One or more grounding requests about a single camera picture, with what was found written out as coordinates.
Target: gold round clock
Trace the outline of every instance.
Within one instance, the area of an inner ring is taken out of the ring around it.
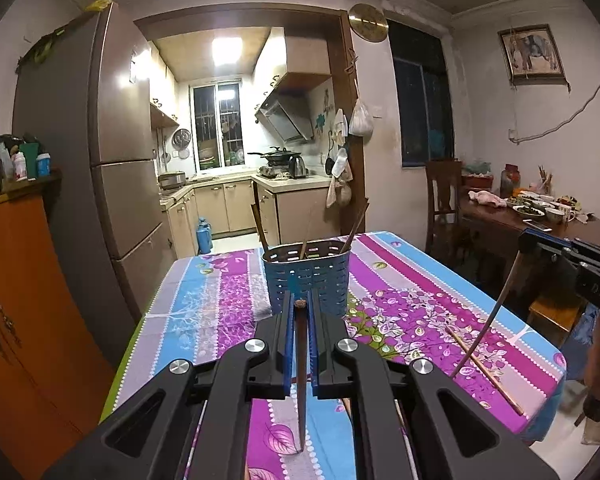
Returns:
[[[382,12],[368,4],[355,4],[349,9],[349,25],[360,38],[372,43],[384,41],[389,34]]]

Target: upper cabinet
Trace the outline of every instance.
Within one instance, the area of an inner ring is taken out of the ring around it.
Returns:
[[[150,41],[152,69],[149,74],[149,97],[152,128],[178,126],[176,80],[165,64],[157,47]]]
[[[253,85],[261,99],[254,111],[277,91],[307,92],[331,76],[327,42],[285,34],[272,27],[253,70]]]

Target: framed picture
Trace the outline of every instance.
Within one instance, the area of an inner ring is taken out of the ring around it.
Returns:
[[[567,84],[549,25],[510,28],[498,35],[513,84]]]

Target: green container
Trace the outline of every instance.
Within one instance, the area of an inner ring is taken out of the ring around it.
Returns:
[[[27,163],[27,178],[36,178],[38,176],[36,157],[38,156],[39,146],[38,142],[25,142],[18,146]]]

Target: white bottle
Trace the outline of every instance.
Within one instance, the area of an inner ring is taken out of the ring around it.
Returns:
[[[11,160],[13,161],[15,179],[17,180],[26,180],[27,179],[27,161],[24,158],[24,154],[22,152],[14,153],[11,155]]]

